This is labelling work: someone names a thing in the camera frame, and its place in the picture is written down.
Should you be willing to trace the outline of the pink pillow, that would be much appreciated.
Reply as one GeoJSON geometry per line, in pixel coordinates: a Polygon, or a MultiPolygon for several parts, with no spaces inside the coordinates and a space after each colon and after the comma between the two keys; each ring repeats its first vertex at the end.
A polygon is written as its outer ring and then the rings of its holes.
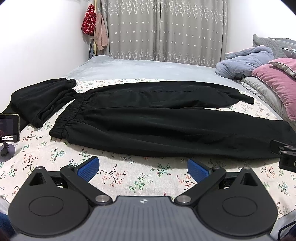
{"type": "Polygon", "coordinates": [[[252,76],[268,85],[285,106],[288,118],[295,121],[295,59],[278,58],[252,71],[252,76]]]}

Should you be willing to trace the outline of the pink hanging cloth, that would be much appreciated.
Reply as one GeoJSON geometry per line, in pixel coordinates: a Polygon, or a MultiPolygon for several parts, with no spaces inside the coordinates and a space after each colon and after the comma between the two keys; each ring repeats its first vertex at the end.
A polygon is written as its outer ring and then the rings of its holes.
{"type": "Polygon", "coordinates": [[[107,31],[106,31],[104,19],[101,13],[98,13],[96,15],[94,41],[99,51],[102,51],[105,47],[108,46],[107,31]]]}

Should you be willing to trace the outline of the phone on stand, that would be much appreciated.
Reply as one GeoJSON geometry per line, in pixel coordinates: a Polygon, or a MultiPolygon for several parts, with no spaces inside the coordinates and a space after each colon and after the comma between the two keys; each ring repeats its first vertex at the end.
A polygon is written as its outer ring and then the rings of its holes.
{"type": "Polygon", "coordinates": [[[1,163],[10,160],[16,148],[13,143],[20,141],[20,117],[18,114],[1,113],[1,163]]]}

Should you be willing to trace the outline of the light grey blanket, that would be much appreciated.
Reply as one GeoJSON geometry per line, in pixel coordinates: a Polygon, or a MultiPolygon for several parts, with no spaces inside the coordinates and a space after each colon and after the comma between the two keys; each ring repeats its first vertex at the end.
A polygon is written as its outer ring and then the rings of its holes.
{"type": "Polygon", "coordinates": [[[92,57],[84,64],[71,70],[65,75],[65,78],[73,78],[77,81],[110,79],[113,83],[116,79],[185,80],[215,83],[246,91],[256,100],[263,102],[276,117],[288,120],[284,105],[274,93],[263,97],[261,91],[255,90],[249,85],[242,86],[236,80],[218,76],[215,73],[215,68],[211,67],[149,60],[113,59],[100,55],[92,57]]]}

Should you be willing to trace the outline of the grey pillow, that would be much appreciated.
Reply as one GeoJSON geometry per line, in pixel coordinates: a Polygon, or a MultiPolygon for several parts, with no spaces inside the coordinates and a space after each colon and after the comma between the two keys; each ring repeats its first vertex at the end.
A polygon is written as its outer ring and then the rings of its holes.
{"type": "Polygon", "coordinates": [[[253,47],[264,45],[269,47],[274,55],[274,58],[286,57],[283,52],[283,48],[295,49],[295,41],[288,38],[263,38],[254,34],[252,36],[253,47]]]}

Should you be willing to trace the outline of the blue-grey crumpled quilt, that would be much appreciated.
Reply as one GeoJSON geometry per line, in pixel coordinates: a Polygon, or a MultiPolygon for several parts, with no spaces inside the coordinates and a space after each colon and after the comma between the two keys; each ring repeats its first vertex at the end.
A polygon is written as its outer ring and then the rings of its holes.
{"type": "Polygon", "coordinates": [[[273,59],[272,50],[264,45],[230,52],[216,64],[215,73],[224,78],[242,79],[251,76],[254,69],[273,59]]]}

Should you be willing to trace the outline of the red floral hanging cloth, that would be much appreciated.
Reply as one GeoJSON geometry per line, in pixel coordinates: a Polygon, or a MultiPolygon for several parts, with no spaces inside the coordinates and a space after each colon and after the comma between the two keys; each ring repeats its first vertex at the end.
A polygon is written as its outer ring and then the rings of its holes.
{"type": "Polygon", "coordinates": [[[95,5],[90,4],[82,22],[82,26],[81,26],[82,33],[85,35],[93,36],[95,31],[95,22],[96,22],[95,5]]]}

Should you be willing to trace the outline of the folded black garment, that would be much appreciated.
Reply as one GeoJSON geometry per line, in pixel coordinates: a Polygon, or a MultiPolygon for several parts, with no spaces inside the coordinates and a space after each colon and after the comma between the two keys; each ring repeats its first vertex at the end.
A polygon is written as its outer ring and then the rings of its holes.
{"type": "Polygon", "coordinates": [[[20,116],[20,130],[27,125],[41,128],[65,104],[75,98],[75,79],[50,79],[15,91],[5,114],[20,116]]]}

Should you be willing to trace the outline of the black pants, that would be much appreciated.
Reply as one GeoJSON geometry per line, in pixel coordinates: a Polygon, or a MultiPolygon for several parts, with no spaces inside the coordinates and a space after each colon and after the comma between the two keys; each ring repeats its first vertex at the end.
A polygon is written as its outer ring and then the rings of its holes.
{"type": "Polygon", "coordinates": [[[194,81],[109,85],[76,95],[49,134],[71,144],[144,157],[274,158],[272,140],[294,146],[283,120],[229,111],[251,96],[194,81]]]}

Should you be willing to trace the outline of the grey folded quilt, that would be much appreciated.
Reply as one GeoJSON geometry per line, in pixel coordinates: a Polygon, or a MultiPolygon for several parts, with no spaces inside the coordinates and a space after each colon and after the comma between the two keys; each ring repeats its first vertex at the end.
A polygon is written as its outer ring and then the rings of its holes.
{"type": "Polygon", "coordinates": [[[291,121],[289,119],[283,102],[268,85],[258,78],[252,76],[245,77],[241,80],[238,80],[237,82],[267,103],[284,121],[288,122],[295,130],[295,121],[291,121]]]}

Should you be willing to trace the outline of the floral white bed sheet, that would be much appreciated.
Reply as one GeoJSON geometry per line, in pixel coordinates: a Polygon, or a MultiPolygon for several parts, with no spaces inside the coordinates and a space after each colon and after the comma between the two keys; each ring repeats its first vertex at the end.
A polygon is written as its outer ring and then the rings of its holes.
{"type": "MultiPolygon", "coordinates": [[[[125,83],[165,82],[164,80],[124,79],[112,81],[76,81],[76,95],[88,90],[125,83]]],[[[239,90],[241,94],[251,96],[239,90]]],[[[253,104],[240,101],[229,111],[253,117],[279,121],[271,111],[254,97],[253,104]]],[[[251,167],[276,202],[278,214],[283,216],[295,208],[295,175],[278,168],[278,157],[265,159],[238,159],[223,156],[144,157],[92,149],[71,144],[65,139],[53,138],[49,132],[58,116],[75,98],[53,114],[41,128],[27,125],[20,130],[16,153],[1,163],[1,197],[11,202],[24,181],[39,166],[55,171],[66,165],[78,166],[91,157],[99,158],[99,169],[91,184],[111,197],[118,195],[160,195],[175,198],[196,185],[187,170],[187,162],[194,158],[209,166],[220,166],[239,171],[251,167]]]]}

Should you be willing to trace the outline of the grey star curtain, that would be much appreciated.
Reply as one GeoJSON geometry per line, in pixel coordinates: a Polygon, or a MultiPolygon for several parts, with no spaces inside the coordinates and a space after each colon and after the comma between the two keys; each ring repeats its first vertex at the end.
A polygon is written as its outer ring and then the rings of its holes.
{"type": "Polygon", "coordinates": [[[215,67],[226,51],[228,1],[100,1],[114,59],[215,67]]]}

